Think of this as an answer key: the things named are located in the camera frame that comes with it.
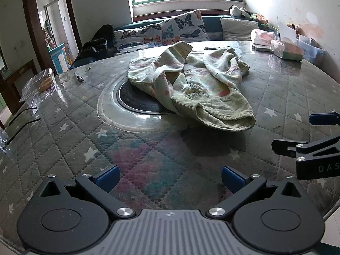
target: snap button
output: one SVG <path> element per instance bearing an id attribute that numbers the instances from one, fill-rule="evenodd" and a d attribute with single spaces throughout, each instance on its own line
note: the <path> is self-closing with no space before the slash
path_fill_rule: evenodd
<path id="1" fill-rule="evenodd" d="M 197 84 L 192 84 L 192 85 L 191 85 L 191 89 L 192 89 L 192 90 L 199 90 L 199 88 L 200 88 L 200 87 L 199 87 Z"/>

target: round table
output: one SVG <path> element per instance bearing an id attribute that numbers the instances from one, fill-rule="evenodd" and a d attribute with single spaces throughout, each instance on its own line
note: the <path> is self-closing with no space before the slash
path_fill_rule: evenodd
<path id="1" fill-rule="evenodd" d="M 241 93 L 253 107 L 256 125 L 237 133 L 203 125 L 131 133 L 103 123 L 97 113 L 103 89 L 117 73 L 127 72 L 130 59 L 159 56 L 167 47 L 100 60 L 61 74 L 59 91 L 39 105 L 41 120 L 26 126 L 0 156 L 0 239 L 5 244 L 23 251 L 16 221 L 48 174 L 69 180 L 117 164 L 121 179 L 111 194 L 137 211 L 205 211 L 231 195 L 221 181 L 224 165 L 280 181 L 295 175 L 295 160 L 274 154 L 273 139 L 315 141 L 340 133 L 337 126 L 309 124 L 309 114 L 331 112 L 340 104 L 339 84 L 309 62 L 256 52 L 246 41 L 191 45 L 193 50 L 232 46 L 250 65 Z M 83 83 L 78 82 L 75 71 L 83 76 Z M 23 124 L 24 115 L 7 128 L 9 133 Z M 325 218 L 337 209 L 340 178 L 301 184 Z"/>

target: black circular hot plate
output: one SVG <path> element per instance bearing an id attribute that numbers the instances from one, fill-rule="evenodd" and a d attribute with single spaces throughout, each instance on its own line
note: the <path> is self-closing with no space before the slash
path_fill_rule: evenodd
<path id="1" fill-rule="evenodd" d="M 127 78 L 124 78 L 117 91 L 117 100 L 124 108 L 141 114 L 161 115 L 172 114 L 155 98 L 132 85 Z"/>

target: door frame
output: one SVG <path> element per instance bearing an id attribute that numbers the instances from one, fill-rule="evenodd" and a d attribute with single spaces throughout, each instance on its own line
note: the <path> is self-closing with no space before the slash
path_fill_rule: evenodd
<path id="1" fill-rule="evenodd" d="M 77 24 L 75 22 L 71 0 L 66 0 L 66 5 L 67 5 L 68 14 L 70 16 L 74 38 L 75 38 L 78 50 L 80 51 L 83 46 L 80 40 Z M 53 70 L 55 70 L 50 53 L 46 47 L 45 35 L 41 29 L 37 1 L 36 0 L 23 0 L 23 10 L 25 13 L 28 33 L 30 35 L 33 49 L 35 51 L 35 55 L 38 59 L 38 63 L 39 63 L 41 70 L 45 70 L 47 68 L 52 68 Z"/>

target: metal bolt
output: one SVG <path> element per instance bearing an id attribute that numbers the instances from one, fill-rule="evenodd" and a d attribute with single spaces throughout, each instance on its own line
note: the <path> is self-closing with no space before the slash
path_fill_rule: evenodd
<path id="1" fill-rule="evenodd" d="M 122 215 L 124 217 L 126 217 L 128 215 L 132 215 L 132 213 L 133 213 L 133 210 L 131 208 L 127 208 L 127 207 L 122 207 L 122 208 L 119 208 L 117 210 L 117 214 Z"/>
<path id="2" fill-rule="evenodd" d="M 214 215 L 216 217 L 224 215 L 225 210 L 221 207 L 214 207 L 209 210 L 209 214 Z"/>

